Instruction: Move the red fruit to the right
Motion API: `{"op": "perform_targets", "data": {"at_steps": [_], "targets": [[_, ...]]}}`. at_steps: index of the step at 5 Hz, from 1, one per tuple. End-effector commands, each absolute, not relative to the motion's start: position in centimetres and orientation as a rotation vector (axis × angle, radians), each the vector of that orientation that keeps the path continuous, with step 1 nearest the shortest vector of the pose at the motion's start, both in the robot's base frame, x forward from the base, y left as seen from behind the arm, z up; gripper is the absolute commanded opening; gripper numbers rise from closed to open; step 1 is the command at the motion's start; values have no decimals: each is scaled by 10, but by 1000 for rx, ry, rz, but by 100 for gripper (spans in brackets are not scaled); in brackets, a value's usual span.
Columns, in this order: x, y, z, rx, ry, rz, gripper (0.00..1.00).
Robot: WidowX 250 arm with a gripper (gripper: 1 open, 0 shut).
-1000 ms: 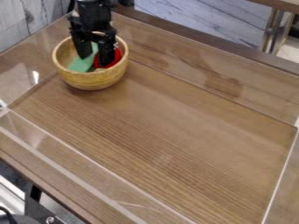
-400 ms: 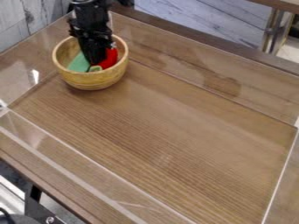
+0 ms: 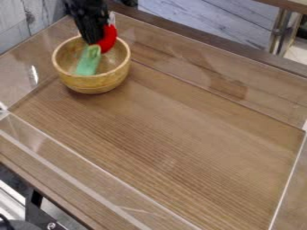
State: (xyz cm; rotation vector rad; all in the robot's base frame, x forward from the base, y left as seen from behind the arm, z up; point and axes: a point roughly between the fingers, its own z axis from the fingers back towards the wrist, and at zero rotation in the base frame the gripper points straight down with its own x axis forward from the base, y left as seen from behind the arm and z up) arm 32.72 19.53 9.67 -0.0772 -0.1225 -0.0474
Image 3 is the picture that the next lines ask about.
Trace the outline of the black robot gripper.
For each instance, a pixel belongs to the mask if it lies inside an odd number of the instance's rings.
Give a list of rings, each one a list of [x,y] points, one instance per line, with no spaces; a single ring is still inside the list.
[[[109,12],[104,0],[64,0],[68,12],[76,19],[81,38],[95,44],[104,36],[103,26],[108,23]]]

